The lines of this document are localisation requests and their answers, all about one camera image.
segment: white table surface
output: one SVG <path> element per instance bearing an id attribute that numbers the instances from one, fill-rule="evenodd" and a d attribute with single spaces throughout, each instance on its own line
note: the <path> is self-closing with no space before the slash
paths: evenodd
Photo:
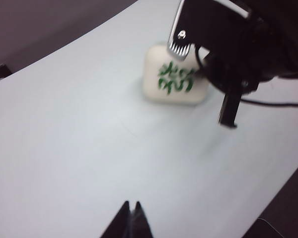
<path id="1" fill-rule="evenodd" d="M 238 238 L 298 167 L 298 109 L 223 95 L 156 104 L 141 92 L 146 50 L 166 41 L 178 2 L 139 0 L 0 81 L 0 238 L 95 238 L 139 200 L 156 238 Z M 273 80 L 251 98 L 298 101 Z"/>

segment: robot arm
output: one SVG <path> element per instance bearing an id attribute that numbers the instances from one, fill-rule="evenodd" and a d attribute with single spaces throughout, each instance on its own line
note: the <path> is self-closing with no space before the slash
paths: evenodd
<path id="1" fill-rule="evenodd" d="M 243 94 L 275 76 L 298 78 L 298 0 L 233 0 L 245 18 L 215 0 L 182 0 L 168 42 L 184 60 L 192 44 L 200 70 L 225 93 L 219 122 L 234 124 Z M 198 58 L 203 46 L 210 53 Z"/>

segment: green symbol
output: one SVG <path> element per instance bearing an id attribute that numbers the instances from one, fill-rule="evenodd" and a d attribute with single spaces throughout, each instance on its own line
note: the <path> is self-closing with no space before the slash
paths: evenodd
<path id="1" fill-rule="evenodd" d="M 167 89 L 167 94 L 169 95 L 171 93 L 172 86 L 174 86 L 174 89 L 179 92 L 183 89 L 184 83 L 187 82 L 185 92 L 190 92 L 193 86 L 194 80 L 192 75 L 194 72 L 194 69 L 187 70 L 182 68 L 179 70 L 177 65 L 173 66 L 172 61 L 169 63 L 169 65 L 164 64 L 158 74 L 158 76 L 160 76 L 158 81 L 159 89 L 161 89 L 162 85 L 164 84 L 163 89 Z"/>

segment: screw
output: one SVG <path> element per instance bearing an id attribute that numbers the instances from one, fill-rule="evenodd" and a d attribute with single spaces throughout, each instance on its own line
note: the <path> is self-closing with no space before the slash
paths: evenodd
<path id="1" fill-rule="evenodd" d="M 248 82 L 244 80 L 241 82 L 241 85 L 243 88 L 246 88 L 248 86 Z"/>
<path id="2" fill-rule="evenodd" d="M 180 31 L 179 34 L 178 34 L 178 39 L 180 39 L 180 40 L 184 39 L 185 38 L 185 33 L 186 33 L 185 30 Z"/>

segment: black cable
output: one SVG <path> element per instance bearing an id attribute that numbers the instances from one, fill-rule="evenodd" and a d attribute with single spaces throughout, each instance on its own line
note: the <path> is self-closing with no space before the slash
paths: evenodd
<path id="1" fill-rule="evenodd" d="M 243 103 L 258 105 L 258 106 L 265 106 L 265 107 L 280 107 L 280 108 L 298 108 L 298 103 L 267 103 L 267 102 L 259 102 L 249 99 L 240 99 Z"/>
<path id="2" fill-rule="evenodd" d="M 197 59 L 198 65 L 200 67 L 200 71 L 205 74 L 204 72 L 204 67 L 202 65 L 201 59 L 199 57 L 199 49 L 200 46 L 195 47 L 195 57 Z M 280 108 L 298 108 L 298 103 L 270 103 L 270 102 L 260 102 L 260 101 L 254 101 L 254 100 L 249 100 L 249 99 L 240 99 L 241 102 L 243 103 L 248 103 L 252 105 L 257 105 L 257 106 L 264 106 L 264 107 L 280 107 Z"/>

